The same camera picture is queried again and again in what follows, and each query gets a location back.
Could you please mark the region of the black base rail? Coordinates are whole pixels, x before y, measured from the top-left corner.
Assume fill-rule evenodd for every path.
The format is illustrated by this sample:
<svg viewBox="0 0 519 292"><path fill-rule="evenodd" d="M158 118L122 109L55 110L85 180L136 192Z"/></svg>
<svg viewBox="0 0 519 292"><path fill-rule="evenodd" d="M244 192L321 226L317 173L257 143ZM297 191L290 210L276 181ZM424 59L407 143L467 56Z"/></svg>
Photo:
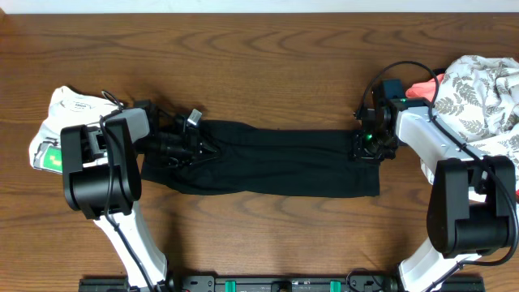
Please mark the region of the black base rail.
<svg viewBox="0 0 519 292"><path fill-rule="evenodd" d="M395 277L382 274L368 276L366 273L354 274L344 278L266 278L266 277L213 277L191 276L181 281L163 281L157 285L157 291L182 292L396 292L404 291L397 284ZM90 278L79 281L79 292L106 291L149 291L147 287L130 286L122 278ZM454 276L443 283L441 292L484 292L482 277Z"/></svg>

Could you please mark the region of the coral pink garment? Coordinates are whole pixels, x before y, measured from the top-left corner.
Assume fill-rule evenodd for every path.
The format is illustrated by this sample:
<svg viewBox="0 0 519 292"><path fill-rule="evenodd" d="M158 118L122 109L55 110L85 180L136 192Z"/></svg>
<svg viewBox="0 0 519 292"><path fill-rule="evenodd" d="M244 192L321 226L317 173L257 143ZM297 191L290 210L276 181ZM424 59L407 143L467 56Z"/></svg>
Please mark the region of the coral pink garment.
<svg viewBox="0 0 519 292"><path fill-rule="evenodd" d="M429 102L433 102L435 91L435 80L430 79L427 82L413 84L405 91L405 96L409 99L425 98Z"/></svg>

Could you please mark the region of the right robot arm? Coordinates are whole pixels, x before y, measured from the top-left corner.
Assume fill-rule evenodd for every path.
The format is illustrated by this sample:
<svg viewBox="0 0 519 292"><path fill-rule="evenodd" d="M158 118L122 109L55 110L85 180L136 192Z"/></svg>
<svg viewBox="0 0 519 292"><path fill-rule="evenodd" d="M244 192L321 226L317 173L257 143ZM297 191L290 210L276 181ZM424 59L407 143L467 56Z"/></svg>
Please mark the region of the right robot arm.
<svg viewBox="0 0 519 292"><path fill-rule="evenodd" d="M433 176L427 210L427 239L399 263L383 291L474 291L479 280L453 274L467 265L490 267L510 260L518 246L514 165L469 146L425 99L409 99L398 79L371 81L354 116L362 130L354 138L356 160L380 163L407 145Z"/></svg>

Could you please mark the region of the folded white pixel-print t-shirt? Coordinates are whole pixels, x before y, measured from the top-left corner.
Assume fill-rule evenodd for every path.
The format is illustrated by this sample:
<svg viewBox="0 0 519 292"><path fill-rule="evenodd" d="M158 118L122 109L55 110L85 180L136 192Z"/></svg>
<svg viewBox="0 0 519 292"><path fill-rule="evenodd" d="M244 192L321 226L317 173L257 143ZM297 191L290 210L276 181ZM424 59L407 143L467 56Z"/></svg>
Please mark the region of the folded white pixel-print t-shirt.
<svg viewBox="0 0 519 292"><path fill-rule="evenodd" d="M106 116L117 108L112 101L77 93L68 86L55 89L49 103L48 117L29 145L30 166L61 174L62 129L78 125L98 127L100 116Z"/></svg>

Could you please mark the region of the white fern-print garment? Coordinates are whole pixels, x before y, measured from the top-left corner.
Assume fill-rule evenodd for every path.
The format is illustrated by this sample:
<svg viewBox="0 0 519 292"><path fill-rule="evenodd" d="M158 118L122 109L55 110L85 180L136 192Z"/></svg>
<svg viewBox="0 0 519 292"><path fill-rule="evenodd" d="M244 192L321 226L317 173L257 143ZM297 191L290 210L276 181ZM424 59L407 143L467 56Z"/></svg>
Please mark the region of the white fern-print garment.
<svg viewBox="0 0 519 292"><path fill-rule="evenodd" d="M518 61L465 55L439 82L438 116L467 144L518 166Z"/></svg>

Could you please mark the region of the black t-shirt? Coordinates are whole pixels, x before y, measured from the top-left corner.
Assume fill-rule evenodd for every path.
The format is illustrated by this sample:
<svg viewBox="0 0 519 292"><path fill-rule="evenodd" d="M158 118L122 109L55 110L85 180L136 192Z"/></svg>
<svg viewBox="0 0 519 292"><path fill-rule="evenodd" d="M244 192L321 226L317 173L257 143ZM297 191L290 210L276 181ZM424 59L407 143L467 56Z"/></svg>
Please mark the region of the black t-shirt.
<svg viewBox="0 0 519 292"><path fill-rule="evenodd" d="M142 179L190 195L251 191L354 198L380 193L379 163L351 156L356 131L269 130L209 120L201 122L200 134L219 149L218 157L178 168L146 159Z"/></svg>

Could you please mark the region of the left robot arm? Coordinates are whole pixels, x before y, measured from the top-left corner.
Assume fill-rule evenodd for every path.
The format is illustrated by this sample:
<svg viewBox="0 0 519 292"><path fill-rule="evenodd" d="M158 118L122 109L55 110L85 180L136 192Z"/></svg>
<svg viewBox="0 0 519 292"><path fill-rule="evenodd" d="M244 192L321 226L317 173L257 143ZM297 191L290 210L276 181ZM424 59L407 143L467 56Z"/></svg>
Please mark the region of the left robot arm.
<svg viewBox="0 0 519 292"><path fill-rule="evenodd" d="M61 131L62 178L66 201L94 222L120 257L127 279L82 280L82 291L172 291L168 260L144 220L137 156L159 170L210 161L220 149L199 129L202 114L171 116L151 101L117 108L98 125Z"/></svg>

